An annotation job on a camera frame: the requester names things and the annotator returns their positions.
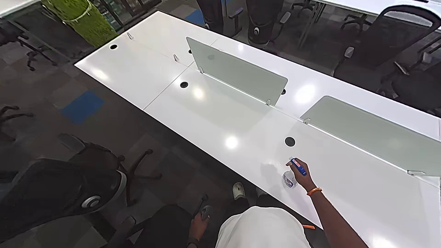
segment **orange object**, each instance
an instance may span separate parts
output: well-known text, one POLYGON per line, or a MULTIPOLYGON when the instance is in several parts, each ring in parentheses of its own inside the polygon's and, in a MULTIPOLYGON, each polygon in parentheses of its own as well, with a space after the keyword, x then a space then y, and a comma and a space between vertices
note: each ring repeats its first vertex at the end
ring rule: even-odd
POLYGON ((308 193, 306 193, 307 195, 311 196, 312 193, 316 192, 316 191, 322 191, 321 187, 317 187, 317 188, 313 188, 311 189, 308 193))
POLYGON ((304 228, 313 229, 315 230, 315 226, 313 225, 302 225, 304 228))

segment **chair seat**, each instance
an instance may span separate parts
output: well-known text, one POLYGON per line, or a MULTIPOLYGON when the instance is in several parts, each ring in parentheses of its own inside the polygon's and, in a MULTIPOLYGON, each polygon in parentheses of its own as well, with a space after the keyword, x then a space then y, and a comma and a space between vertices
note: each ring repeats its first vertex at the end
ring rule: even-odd
POLYGON ((427 73, 401 75, 393 81, 392 87, 403 104, 423 111, 441 107, 441 80, 427 73))
POLYGON ((381 86, 380 73, 358 66, 350 60, 346 60, 335 69, 334 78, 371 92, 375 92, 381 86))
POLYGON ((118 159, 106 148, 88 143, 88 146, 79 154, 75 154, 69 162, 97 169, 118 169, 118 159))

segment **hand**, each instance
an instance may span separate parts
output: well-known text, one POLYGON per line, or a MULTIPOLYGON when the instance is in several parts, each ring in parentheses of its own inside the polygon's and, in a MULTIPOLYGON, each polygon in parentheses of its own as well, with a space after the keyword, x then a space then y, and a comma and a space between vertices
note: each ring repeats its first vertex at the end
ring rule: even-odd
POLYGON ((198 213, 193 220, 191 220, 190 233, 189 237, 196 238, 197 240, 201 240, 202 235, 204 235, 205 229, 207 229, 208 221, 210 220, 210 216, 207 219, 201 219, 201 213, 198 213))
POLYGON ((314 182, 312 181, 311 174, 309 173, 308 165, 298 158, 295 158, 294 160, 296 160, 301 166, 303 166, 303 168, 306 171, 306 176, 302 175, 299 172, 299 170, 296 168, 296 165, 294 165, 291 161, 289 161, 286 164, 286 166, 291 167, 291 170, 294 172, 295 180, 303 188, 305 188, 307 192, 309 192, 311 189, 315 188, 316 186, 315 186, 314 182))

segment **white shirt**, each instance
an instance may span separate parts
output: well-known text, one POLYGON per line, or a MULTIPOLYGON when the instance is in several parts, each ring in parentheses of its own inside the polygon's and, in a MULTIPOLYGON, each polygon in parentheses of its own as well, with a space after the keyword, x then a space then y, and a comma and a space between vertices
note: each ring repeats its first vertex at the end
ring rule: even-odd
POLYGON ((281 208, 250 207, 220 227, 216 248, 310 248, 302 224, 281 208))

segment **orange bracelet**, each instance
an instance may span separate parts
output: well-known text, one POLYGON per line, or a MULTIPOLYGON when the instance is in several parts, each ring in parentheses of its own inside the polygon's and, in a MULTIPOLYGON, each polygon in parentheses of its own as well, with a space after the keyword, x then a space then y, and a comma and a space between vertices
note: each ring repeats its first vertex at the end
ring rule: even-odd
POLYGON ((316 188, 311 189, 311 190, 310 190, 308 193, 306 193, 306 194, 309 195, 309 196, 311 196, 312 193, 314 193, 314 192, 316 192, 316 191, 323 191, 323 190, 321 189, 321 187, 316 187, 316 188))

